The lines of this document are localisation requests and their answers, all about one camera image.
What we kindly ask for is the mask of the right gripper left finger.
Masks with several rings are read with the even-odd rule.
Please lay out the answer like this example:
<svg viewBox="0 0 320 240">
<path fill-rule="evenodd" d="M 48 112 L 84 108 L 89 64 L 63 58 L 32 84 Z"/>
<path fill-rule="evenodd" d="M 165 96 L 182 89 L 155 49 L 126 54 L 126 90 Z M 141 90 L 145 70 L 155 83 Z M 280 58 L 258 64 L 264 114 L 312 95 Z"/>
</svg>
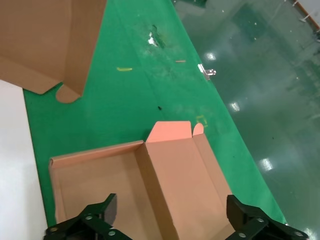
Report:
<svg viewBox="0 0 320 240">
<path fill-rule="evenodd" d="M 124 240 L 125 234 L 114 228 L 117 216 L 115 193 L 102 202 L 89 204 L 83 211 L 45 231 L 44 240 Z"/>
</svg>

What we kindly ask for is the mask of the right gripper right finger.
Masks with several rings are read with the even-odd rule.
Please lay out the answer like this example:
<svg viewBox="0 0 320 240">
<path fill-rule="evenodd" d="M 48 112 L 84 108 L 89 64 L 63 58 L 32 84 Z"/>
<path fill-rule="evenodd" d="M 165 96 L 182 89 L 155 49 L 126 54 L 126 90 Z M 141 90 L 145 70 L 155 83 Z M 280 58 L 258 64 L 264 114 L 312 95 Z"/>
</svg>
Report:
<svg viewBox="0 0 320 240">
<path fill-rule="evenodd" d="M 235 230 L 229 240 L 307 240 L 303 231 L 270 218 L 261 208 L 243 204 L 235 195 L 226 199 L 226 215 Z"/>
</svg>

